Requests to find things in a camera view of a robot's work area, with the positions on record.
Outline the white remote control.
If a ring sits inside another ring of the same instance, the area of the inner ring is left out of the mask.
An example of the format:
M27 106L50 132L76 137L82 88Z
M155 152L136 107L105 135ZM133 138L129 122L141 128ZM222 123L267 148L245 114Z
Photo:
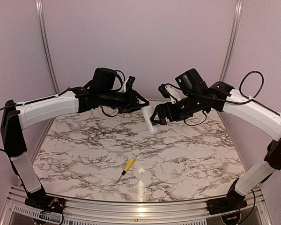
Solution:
M148 106L143 107L141 110L142 110L142 114L145 119L146 125L148 127L149 133L151 135L160 133L160 127L158 125L153 125L153 123L150 120L150 118L153 114L153 111L154 111L153 107L148 105Z

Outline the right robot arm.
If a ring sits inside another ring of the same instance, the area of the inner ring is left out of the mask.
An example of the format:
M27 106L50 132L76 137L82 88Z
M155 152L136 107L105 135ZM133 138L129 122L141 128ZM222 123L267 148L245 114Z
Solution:
M186 96L174 97L175 103L156 106L150 120L165 125L168 121L185 121L195 113L204 114L215 109L234 115L260 129L272 138L264 159L238 178L230 187L222 205L234 209L241 200L259 183L281 170L281 113L258 102L255 96L246 96L240 89L218 81L208 87L196 69L192 68L176 77L177 90Z

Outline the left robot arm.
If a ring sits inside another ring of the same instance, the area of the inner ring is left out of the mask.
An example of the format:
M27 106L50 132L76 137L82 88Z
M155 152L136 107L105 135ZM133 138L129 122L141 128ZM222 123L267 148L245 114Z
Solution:
M6 102L0 128L4 152L21 179L27 197L39 208L48 207L50 198L28 158L22 131L44 120L103 106L117 109L118 113L132 113L148 106L149 101L133 89L135 77L122 80L120 74L119 70L101 67L95 70L92 80L84 86L31 101Z

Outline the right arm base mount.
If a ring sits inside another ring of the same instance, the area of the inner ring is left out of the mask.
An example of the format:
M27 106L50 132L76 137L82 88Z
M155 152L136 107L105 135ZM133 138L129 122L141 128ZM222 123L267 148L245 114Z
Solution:
M239 210L247 207L247 201L244 198L221 197L207 201L207 210L210 215L225 213L233 210Z

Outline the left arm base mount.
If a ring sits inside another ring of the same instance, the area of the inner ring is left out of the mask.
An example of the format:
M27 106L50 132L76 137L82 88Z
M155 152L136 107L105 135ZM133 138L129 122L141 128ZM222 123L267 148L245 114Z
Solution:
M54 196L38 196L36 198L26 198L25 205L33 208L40 209L42 211L49 211L55 213L62 213L64 210L66 200L60 197Z

